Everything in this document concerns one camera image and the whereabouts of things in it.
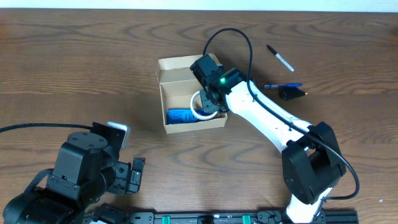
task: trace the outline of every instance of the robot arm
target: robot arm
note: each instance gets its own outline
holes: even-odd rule
[[[268,97],[264,96],[253,84],[251,88],[257,97],[273,111],[283,116],[286,120],[308,132],[307,127],[311,125],[307,121],[296,118],[280,106],[275,104]],[[290,140],[296,141],[303,134],[290,129],[286,124],[277,119],[270,112],[266,111],[261,105],[253,101],[253,97],[249,94],[246,82],[242,81],[231,89],[231,93],[225,96],[228,108],[244,119],[249,121],[263,135],[265,135],[275,147],[282,152],[286,147],[286,143]]]
[[[268,97],[264,96],[253,82],[250,84],[253,92],[257,94],[257,97],[269,108],[272,108],[273,111],[283,116],[286,120],[299,128],[306,130],[307,132],[309,131],[307,128],[311,125],[309,122],[298,119],[283,110]],[[249,94],[246,82],[244,81],[234,86],[231,89],[231,93],[226,95],[226,103],[233,113],[242,116],[253,124],[253,126],[265,135],[281,153],[287,147],[287,142],[297,141],[303,137],[303,134],[290,129],[286,124],[260,106],[259,103],[253,101],[252,96]],[[318,210],[321,198],[326,196],[330,190],[331,188],[327,188],[312,205],[306,205],[292,195],[290,204],[287,207],[287,215],[294,223],[310,223],[314,215],[316,215],[315,213]]]
[[[209,55],[199,58],[190,69],[203,87],[200,96],[206,113],[231,110],[260,130],[282,153],[284,181],[292,193],[286,213],[294,223],[310,223],[318,215],[321,199],[345,174],[345,165],[335,155],[291,129],[255,101],[248,90],[245,76],[237,69],[225,72]],[[268,99],[252,81],[250,86],[257,100],[272,112],[326,141],[341,155],[335,134],[327,124],[322,122],[312,126]],[[308,157],[305,151],[310,148],[315,149],[315,152]]]
[[[108,122],[69,135],[54,169],[40,172],[24,193],[7,204],[4,222],[83,223],[85,209],[105,192],[136,194],[145,159],[134,158],[132,164],[118,161],[129,132],[124,124]],[[37,187],[44,177],[48,177],[45,188]]]

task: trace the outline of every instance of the pen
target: pen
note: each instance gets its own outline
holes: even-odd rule
[[[289,87],[289,88],[293,88],[293,87],[299,87],[302,86],[303,84],[301,83],[286,83],[286,84],[271,84],[271,85],[264,85],[264,89],[276,89],[276,88],[281,88],[281,87]]]
[[[269,51],[271,51],[275,57],[277,57],[290,71],[294,72],[294,68],[292,66],[289,65],[289,63],[287,63],[285,61],[284,58],[282,58],[282,56],[280,56],[280,54],[278,52],[276,52],[275,49],[273,49],[270,45],[267,44],[267,48]]]

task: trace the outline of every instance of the cardboard box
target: cardboard box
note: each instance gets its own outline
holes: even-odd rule
[[[209,121],[199,121],[188,124],[167,124],[169,109],[189,109],[193,94],[203,88],[195,78],[189,67],[202,55],[160,59],[156,68],[162,100],[163,125],[167,134],[184,131],[194,131],[208,128],[224,127],[227,120],[226,113],[220,114]],[[220,64],[214,54],[210,57]],[[195,109],[201,109],[200,97],[195,99]]]

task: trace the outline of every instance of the blue pen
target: blue pen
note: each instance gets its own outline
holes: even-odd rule
[[[281,87],[299,87],[302,86],[302,83],[286,83],[286,84],[271,84],[271,85],[264,85],[264,89],[271,90],[275,88],[281,88]]]

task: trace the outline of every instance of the wooden table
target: wooden table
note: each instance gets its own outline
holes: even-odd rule
[[[333,127],[359,175],[356,198],[325,207],[356,209],[361,223],[397,223],[397,25],[396,14],[1,9],[0,126],[128,124],[132,134],[121,160],[146,157],[142,188],[137,195],[105,194],[96,206],[158,212],[285,207],[290,194],[281,156],[247,121],[229,114],[225,128],[170,135],[162,127],[157,59],[200,54],[214,32],[236,27],[251,38],[257,84],[303,83],[310,93],[303,98],[266,94],[299,118]],[[209,52],[226,68],[248,67],[238,34],[220,35]],[[1,211],[38,171],[53,167],[74,131],[0,135]],[[332,195],[353,190],[347,174]]]

